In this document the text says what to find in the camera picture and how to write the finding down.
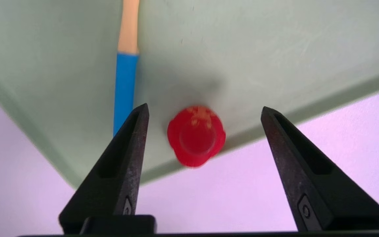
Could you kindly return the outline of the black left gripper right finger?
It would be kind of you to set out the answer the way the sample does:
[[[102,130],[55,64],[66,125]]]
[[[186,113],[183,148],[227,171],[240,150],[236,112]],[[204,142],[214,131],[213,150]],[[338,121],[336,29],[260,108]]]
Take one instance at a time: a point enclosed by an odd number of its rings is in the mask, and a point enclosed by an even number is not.
[[[299,231],[379,230],[379,204],[293,123],[269,107],[261,122]]]

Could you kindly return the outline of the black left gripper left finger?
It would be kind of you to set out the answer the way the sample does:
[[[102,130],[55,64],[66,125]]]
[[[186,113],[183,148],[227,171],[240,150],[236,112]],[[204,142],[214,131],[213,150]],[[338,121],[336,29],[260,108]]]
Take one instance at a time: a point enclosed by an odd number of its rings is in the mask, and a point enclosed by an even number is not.
[[[63,232],[131,232],[149,109],[133,109],[59,215]]]

